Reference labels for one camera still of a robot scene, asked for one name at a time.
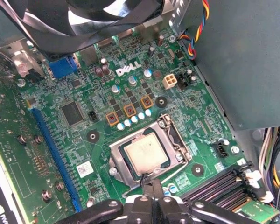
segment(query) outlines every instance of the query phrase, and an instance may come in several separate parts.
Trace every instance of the integrated circuit chip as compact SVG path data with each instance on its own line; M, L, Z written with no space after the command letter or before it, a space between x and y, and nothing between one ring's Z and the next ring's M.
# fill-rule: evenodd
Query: integrated circuit chip
M110 126L114 126L119 123L119 119L117 117L117 114L115 112L111 112L106 115L107 121Z
M146 110L146 109L148 109L148 108L150 108L154 105L154 103L151 100L151 98L149 97L149 95L146 95L146 96L142 97L140 102L141 102L144 110Z
M79 86L81 86L81 82L79 79L72 81L71 84L73 85L74 88L78 88Z
M133 104L128 104L123 109L124 109L128 118L130 118L131 116L133 116L137 113Z
M151 173L168 160L155 133L144 135L124 147L136 174Z
M84 119L80 105L75 101L71 101L67 105L62 106L61 111L69 126L73 126Z

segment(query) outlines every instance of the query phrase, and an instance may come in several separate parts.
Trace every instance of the black connector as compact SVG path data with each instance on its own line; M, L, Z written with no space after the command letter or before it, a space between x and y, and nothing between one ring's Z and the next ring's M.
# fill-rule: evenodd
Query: black connector
M215 148L219 157L221 158L228 157L228 153L226 152L224 145L221 142L213 144L213 147Z

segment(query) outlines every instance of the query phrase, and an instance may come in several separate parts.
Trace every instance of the green circuit board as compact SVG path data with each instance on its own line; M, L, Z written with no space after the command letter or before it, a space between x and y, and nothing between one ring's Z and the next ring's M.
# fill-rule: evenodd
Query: green circuit board
M37 217L39 223L53 223L74 212L67 190L58 192L51 187L51 184L60 181L61 177L45 142L38 145L33 141L33 136L41 135L41 132L29 111L31 108L41 111L83 208L86 208L90 196L94 197L96 202L107 198L125 201L124 194L130 188L110 176L109 146L152 124L161 114L170 115L192 156L185 169L163 184L166 187L173 183L178 189L176 196L181 196L225 168L243 161L241 151L238 154L231 152L231 148L237 143L205 83L189 63L183 46L177 41L168 41L168 37L172 35L170 29L161 31L161 34L165 36L161 46L157 46L156 42L142 45L137 34L121 40L114 37L113 43L103 49L96 46L98 57L105 57L111 70L111 74L103 78L99 78L95 73L95 69L100 66L99 62L86 67L79 52L76 55L81 69L61 79L53 80L45 69L46 79L36 84L27 82L23 88L5 81L8 78L0 78L0 155L30 222ZM155 52L153 56L148 56L151 46L155 48ZM116 69L130 63L135 66L135 62L140 65L138 68L120 77L116 74ZM145 79L145 69L158 71L161 78L153 75L151 79ZM184 90L178 85L165 90L162 80L166 75L182 74L187 69L194 72L196 81ZM128 83L130 76L136 78L135 86ZM120 88L120 93L112 92L113 85ZM150 96L154 104L150 108L151 116L146 116L123 131L108 123L106 115L118 112L118 107L122 111L122 115L118 115L120 123L128 119L123 109L128 104L134 104L137 114L144 112L140 100L146 95ZM165 108L156 105L156 99L161 96L168 101ZM75 105L75 111L81 117L73 118L67 115L66 105ZM96 121L91 119L90 112L96 114ZM99 139L95 143L91 143L87 135L93 130L99 133ZM26 146L17 142L18 135L25 136ZM220 157L212 145L220 138L230 142L226 148L228 156L225 158ZM38 170L34 162L37 156L44 164L41 170ZM193 174L192 168L196 164L203 167L201 176ZM161 175L160 179L165 179L179 167ZM53 191L53 200L50 203L45 203L41 198L44 189ZM132 194L141 194L141 189L137 188L127 195Z
M155 42L142 45L138 37L132 35L120 41L115 39L113 44L102 50L97 48L99 57L107 59L112 71L107 78L100 79L95 74L95 68L100 66L99 63L88 68L84 67L82 58L78 54L82 65L79 72L59 80L48 78L34 86L26 87L22 92L24 99L36 100L37 103L33 107L42 112L84 208L90 196L95 197L97 202L106 198L116 198L124 202L122 195L129 190L129 187L109 175L111 152L109 145L153 123L161 113L170 115L193 156L189 166L165 184L170 182L176 184L179 189L177 196L243 158L241 152L233 155L230 151L236 142L232 139L229 128L199 78L183 91L177 85L168 90L164 89L162 79L165 75L195 69L191 64L187 65L189 60L179 42L167 41L171 34L169 30L163 30L162 34L166 41L160 47ZM150 46L155 48L152 57L147 55ZM170 57L169 49L175 53L174 59ZM141 67L120 77L116 74L116 69L130 63L135 65L135 62ZM145 79L143 71L146 68L151 69L152 72L160 71L161 79L157 80L155 77ZM132 75L137 79L136 86L130 86L128 83L128 78ZM80 85L73 87L73 82L76 80L79 80ZM114 94L111 90L115 84L121 89L119 94ZM141 104L140 99L151 93L154 95L151 96L153 101L160 96L168 99L166 108L159 108L154 102L154 106L150 108L152 116L139 120L137 124L132 124L123 131L108 124L107 114L116 112L120 108L123 116L119 116L119 121L123 123L125 119L128 119L124 106L137 102ZM62 108L70 103L75 104L73 102L77 103L83 120L77 125L69 126L69 123L75 121L67 122ZM144 112L141 106L136 107L136 111L137 114ZM96 122L91 121L89 112L96 113L98 118ZM87 133L92 130L99 132L99 140L94 144L87 139ZM226 138L231 142L228 146L229 156L225 159L220 158L211 145L219 138ZM84 176L77 171L77 166L87 162L91 164L91 173ZM192 166L196 163L204 167L204 174L199 178L192 174Z

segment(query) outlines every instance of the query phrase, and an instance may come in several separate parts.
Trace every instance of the capacitor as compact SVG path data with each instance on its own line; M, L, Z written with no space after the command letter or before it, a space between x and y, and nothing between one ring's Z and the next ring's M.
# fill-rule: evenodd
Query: capacitor
M149 69L145 69L144 72L143 72L143 75L144 75L145 79L150 79L151 75L152 75L152 71L149 70Z
M109 75L111 73L110 69L108 68L108 65L106 64L102 65L102 71L105 75Z
M86 207L89 208L95 204L95 198L94 197L89 197L87 202L86 202Z
M111 91L114 93L114 94L119 94L120 93L120 87L118 85L113 85L111 87Z
M101 60L100 60L101 64L105 64L105 65L108 65L108 61L106 58L102 57Z
M145 115L150 117L151 116L151 110L150 109L145 110Z
M125 129L125 126L122 123L117 124L117 129L119 131L123 131Z
M138 114L138 118L140 119L140 120L143 120L144 118L145 118L145 115L144 115L144 113L139 113Z
M48 203L52 198L52 191L51 190L43 190L42 191L42 199L45 203Z
M62 191L64 189L64 183L56 181L55 182L55 187L58 191Z
M176 41L176 37L171 35L169 38L168 38L169 42L170 43L174 43Z
M95 73L99 78L102 78L104 76L103 70L100 67L95 68Z
M160 35L158 37L157 45L161 46L163 44L163 42L164 42L164 39L165 39L165 37L163 35Z
M128 119L126 119L123 123L125 124L126 127L130 127L132 125L131 121Z
M34 141L40 145L42 143L42 138L39 135L34 136Z
M137 79L136 79L135 76L130 76L130 77L128 78L128 81L129 81L129 84L130 84L131 86L137 85Z
M154 55L154 47L150 47L150 48L148 49L147 55L148 55L149 57L152 57L152 56Z
M177 187L176 187L176 185L174 183L168 184L167 187L168 187L168 189L169 189L171 194L175 194L175 193L178 192L178 189L177 189Z
M171 196L170 191L168 190L168 188L163 187L163 192L164 192L164 196Z
M19 79L17 80L17 85L18 85L19 87L24 87L24 86L26 85L26 81L25 81L24 79L22 79L22 78L19 78Z
M116 167L111 167L111 168L109 169L109 174L110 174L111 176L115 176L117 173L118 173L118 170L116 169Z
M138 122L138 118L137 118L136 116L132 116L132 117L131 117L131 122L132 122L133 124L136 124L136 123Z

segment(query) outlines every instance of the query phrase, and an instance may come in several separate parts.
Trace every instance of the gray metal panel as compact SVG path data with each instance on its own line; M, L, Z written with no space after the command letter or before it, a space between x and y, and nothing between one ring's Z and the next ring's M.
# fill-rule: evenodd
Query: gray metal panel
M280 0L209 3L196 62L228 119L235 130L280 126ZM192 0L182 25L197 25L201 13Z
M0 47L22 38L24 38L24 35L0 10Z

